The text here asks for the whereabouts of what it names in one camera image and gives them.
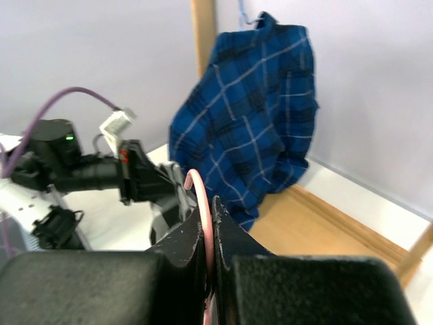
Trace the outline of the pink wire hanger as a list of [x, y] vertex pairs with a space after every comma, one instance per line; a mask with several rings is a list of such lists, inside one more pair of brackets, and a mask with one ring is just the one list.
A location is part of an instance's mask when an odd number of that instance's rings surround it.
[[213, 273], [214, 273], [214, 238], [212, 228], [212, 215], [209, 208], [208, 198], [206, 189], [199, 172], [195, 169], [190, 169], [187, 172], [187, 176], [184, 182], [184, 188], [190, 190], [192, 187], [195, 188], [196, 198], [198, 202], [198, 210], [200, 213], [200, 222], [202, 225], [202, 231], [204, 235], [204, 248], [206, 256], [206, 299], [204, 308], [204, 320], [203, 324], [210, 325], [212, 321], [211, 305], [214, 295], [213, 288]]

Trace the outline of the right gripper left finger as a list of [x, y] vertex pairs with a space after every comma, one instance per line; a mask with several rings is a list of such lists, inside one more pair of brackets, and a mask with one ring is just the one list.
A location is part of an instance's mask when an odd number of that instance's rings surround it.
[[146, 251], [24, 253], [1, 271], [2, 324], [201, 324], [200, 214]]

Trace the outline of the blue plaid shirt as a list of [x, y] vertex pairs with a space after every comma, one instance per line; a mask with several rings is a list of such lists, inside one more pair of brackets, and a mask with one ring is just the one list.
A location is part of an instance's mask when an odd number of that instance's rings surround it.
[[306, 27], [261, 13], [252, 30], [221, 33], [206, 71], [169, 127], [168, 153], [197, 170], [209, 197], [250, 230], [267, 194], [308, 169], [318, 105]]

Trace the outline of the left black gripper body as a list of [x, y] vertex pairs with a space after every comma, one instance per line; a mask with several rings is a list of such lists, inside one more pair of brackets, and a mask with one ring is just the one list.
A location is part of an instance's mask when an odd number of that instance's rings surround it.
[[81, 157], [79, 164], [67, 176], [57, 177], [57, 190], [64, 193], [119, 190], [120, 201], [152, 202], [175, 195], [175, 185], [166, 172], [146, 156], [137, 139], [124, 140], [119, 157], [90, 154]]

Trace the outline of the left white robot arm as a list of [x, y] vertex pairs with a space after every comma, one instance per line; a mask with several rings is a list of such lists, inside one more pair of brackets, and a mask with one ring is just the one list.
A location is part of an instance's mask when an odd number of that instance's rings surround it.
[[112, 155], [84, 155], [74, 125], [53, 119], [37, 121], [9, 179], [27, 190], [47, 193], [116, 188], [125, 206], [149, 202], [157, 212], [150, 231], [155, 244], [184, 220], [176, 175], [173, 165], [152, 163], [137, 139], [119, 140]]

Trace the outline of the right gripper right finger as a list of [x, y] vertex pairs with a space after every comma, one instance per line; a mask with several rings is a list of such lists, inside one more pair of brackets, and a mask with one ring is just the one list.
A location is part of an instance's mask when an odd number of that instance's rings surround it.
[[213, 324], [414, 324], [380, 259], [274, 255], [232, 220], [219, 197], [214, 224]]

